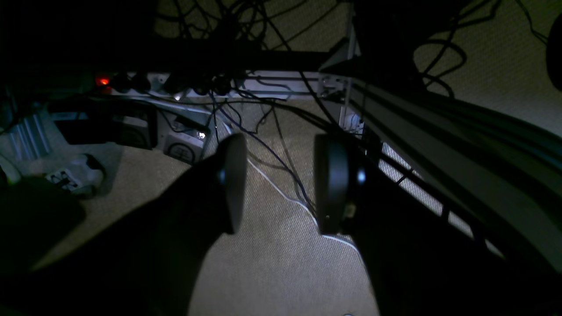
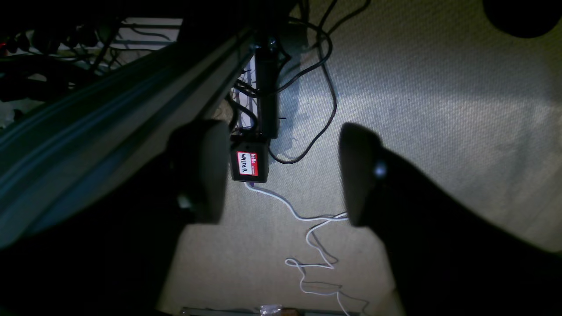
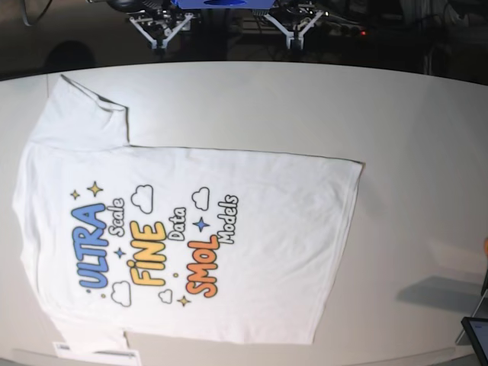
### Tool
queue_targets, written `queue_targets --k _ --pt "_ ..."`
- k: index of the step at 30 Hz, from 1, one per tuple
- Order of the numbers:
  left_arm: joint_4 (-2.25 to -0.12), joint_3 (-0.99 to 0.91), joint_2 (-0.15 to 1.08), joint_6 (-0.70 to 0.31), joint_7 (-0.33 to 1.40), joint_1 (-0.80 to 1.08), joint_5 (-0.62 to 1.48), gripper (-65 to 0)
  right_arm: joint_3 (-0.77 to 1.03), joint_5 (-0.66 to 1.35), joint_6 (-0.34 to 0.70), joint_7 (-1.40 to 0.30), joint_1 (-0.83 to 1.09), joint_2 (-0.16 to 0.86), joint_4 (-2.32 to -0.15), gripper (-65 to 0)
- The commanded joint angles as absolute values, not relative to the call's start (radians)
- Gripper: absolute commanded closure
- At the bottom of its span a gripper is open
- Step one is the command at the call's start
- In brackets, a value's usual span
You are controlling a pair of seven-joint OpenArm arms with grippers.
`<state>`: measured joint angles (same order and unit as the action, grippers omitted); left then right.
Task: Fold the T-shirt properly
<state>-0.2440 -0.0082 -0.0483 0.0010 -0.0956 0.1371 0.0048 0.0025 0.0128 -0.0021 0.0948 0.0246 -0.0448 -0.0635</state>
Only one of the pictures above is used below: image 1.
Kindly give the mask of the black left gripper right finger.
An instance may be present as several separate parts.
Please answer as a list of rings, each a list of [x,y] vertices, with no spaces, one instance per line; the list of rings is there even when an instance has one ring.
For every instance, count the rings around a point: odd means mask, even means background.
[[[437,193],[441,215],[352,136],[314,140],[317,222],[357,246],[382,316],[559,316],[561,274]]]

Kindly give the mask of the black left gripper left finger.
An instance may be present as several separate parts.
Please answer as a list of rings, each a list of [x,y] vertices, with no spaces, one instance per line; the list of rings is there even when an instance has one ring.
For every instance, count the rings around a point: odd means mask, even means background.
[[[2,180],[1,314],[185,316],[206,253],[239,229],[246,166],[246,140],[233,134],[159,197],[35,271],[86,213],[44,178]]]

